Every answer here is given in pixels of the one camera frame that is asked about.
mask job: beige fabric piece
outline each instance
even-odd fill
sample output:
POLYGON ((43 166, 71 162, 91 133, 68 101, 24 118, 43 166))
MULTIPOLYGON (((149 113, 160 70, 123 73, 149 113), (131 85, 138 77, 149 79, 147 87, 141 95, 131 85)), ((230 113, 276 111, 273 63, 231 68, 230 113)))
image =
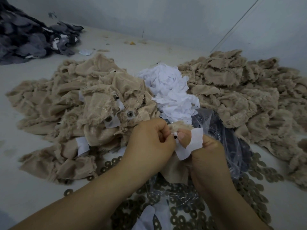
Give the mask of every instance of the beige fabric piece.
MULTIPOLYGON (((175 123, 169 124, 169 128, 171 129, 172 133, 177 132, 178 129, 187 129, 192 130, 192 125, 186 125, 183 121, 178 121, 175 123)), ((185 160, 179 160, 176 152, 173 153, 170 160, 167 162, 165 167, 160 171, 162 176, 165 178, 166 181, 170 183, 183 183, 185 185, 188 184, 188 177, 189 177, 189 169, 188 167, 191 166, 191 158, 187 158, 185 160)))
POLYGON ((100 53, 87 61, 65 60, 50 80, 23 81, 6 96, 25 115, 19 129, 54 143, 24 155, 20 169, 56 183, 96 176, 97 158, 125 146, 139 122, 160 115, 144 81, 100 53), (125 106, 120 112, 116 97, 125 106), (128 119, 127 111, 134 117, 128 119), (115 114, 121 125, 106 128, 103 121, 115 114), (83 136, 90 152, 77 157, 75 138, 83 136))
POLYGON ((294 131, 307 130, 307 78, 277 58, 247 61, 241 50, 214 52, 178 66, 191 94, 215 110, 227 128, 248 143, 289 161, 290 177, 307 187, 307 153, 294 131))

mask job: fingernail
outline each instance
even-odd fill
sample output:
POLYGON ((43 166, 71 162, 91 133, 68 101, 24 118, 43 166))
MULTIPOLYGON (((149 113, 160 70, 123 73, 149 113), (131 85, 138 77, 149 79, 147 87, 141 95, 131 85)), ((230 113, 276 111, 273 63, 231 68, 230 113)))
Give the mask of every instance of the fingernail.
POLYGON ((178 139, 183 139, 185 137, 185 134, 183 132, 178 132, 178 139))

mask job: forearm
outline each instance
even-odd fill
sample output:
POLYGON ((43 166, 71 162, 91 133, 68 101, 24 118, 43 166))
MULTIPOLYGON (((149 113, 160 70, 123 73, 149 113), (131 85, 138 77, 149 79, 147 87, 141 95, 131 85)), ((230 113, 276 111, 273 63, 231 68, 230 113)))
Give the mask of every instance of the forearm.
POLYGON ((97 229, 142 183, 124 164, 119 163, 76 192, 28 217, 12 230, 97 229))
POLYGON ((219 230, 269 230, 234 188, 209 195, 205 201, 219 230))

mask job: plastic toy eye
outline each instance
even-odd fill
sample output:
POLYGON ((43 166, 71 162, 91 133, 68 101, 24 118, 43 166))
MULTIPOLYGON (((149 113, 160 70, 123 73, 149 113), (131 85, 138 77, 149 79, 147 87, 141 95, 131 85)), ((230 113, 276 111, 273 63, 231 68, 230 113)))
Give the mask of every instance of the plastic toy eye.
POLYGON ((133 117, 133 112, 132 112, 132 111, 128 111, 128 112, 127 112, 127 116, 128 116, 129 118, 132 118, 132 117, 133 117))
POLYGON ((106 122, 111 122, 112 121, 112 116, 109 115, 108 117, 106 117, 105 121, 106 122))

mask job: clear plastic bag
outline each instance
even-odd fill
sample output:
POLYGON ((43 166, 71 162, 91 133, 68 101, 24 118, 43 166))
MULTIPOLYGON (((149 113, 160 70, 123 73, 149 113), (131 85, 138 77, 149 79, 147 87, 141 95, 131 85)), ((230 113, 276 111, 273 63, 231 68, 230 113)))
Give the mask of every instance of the clear plastic bag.
MULTIPOLYGON (((238 139, 233 129, 225 128, 218 114, 213 110, 200 108, 197 111, 198 114, 192 116, 192 125, 202 127, 205 135, 223 144, 231 177, 239 178, 242 172, 247 171, 249 167, 252 156, 249 145, 238 139)), ((149 204, 155 204, 161 197, 166 197, 178 210, 199 209, 202 211, 205 209, 190 179, 188 185, 171 184, 159 173, 152 177, 145 186, 149 204)))

